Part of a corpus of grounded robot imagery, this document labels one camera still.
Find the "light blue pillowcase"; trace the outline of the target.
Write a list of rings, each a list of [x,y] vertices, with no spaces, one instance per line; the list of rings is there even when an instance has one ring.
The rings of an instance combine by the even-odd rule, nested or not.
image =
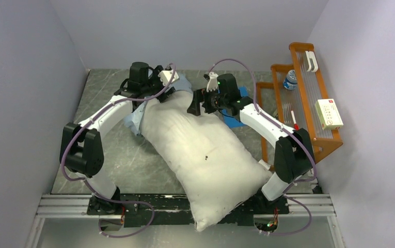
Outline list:
[[[192,93],[192,85],[189,80],[185,77],[184,73],[178,72],[179,79],[169,85],[165,93],[174,88],[172,94],[176,91],[186,91]],[[131,130],[131,132],[136,136],[141,136],[140,125],[144,117],[144,112],[146,109],[147,101],[142,102],[137,109],[127,115],[124,119],[124,125]]]

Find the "white pillow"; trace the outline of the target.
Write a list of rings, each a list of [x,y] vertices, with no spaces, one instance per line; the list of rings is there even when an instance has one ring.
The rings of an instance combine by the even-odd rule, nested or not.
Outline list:
[[[189,114],[191,101],[187,91],[148,101],[140,132],[181,183],[201,232],[256,194],[272,173],[218,116]]]

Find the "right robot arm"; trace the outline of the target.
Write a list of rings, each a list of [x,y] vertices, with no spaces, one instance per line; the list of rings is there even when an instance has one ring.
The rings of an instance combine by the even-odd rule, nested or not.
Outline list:
[[[313,168],[315,163],[311,139],[307,130],[294,129],[269,116],[249,96],[242,96],[235,77],[230,74],[204,75],[207,86],[195,90],[187,113],[199,116],[225,110],[232,118],[249,126],[274,147],[274,172],[261,188],[257,200],[261,213],[269,214],[277,206],[276,199]]]

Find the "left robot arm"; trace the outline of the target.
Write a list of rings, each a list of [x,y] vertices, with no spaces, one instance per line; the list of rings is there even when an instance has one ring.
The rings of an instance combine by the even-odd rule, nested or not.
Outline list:
[[[68,181],[83,181],[100,211],[113,215],[123,205],[120,189],[102,169],[103,137],[143,103],[152,99],[166,100],[174,92],[172,84],[178,78],[173,63],[152,68],[145,62],[133,62],[129,77],[103,107],[79,123],[69,122],[64,126],[60,171]]]

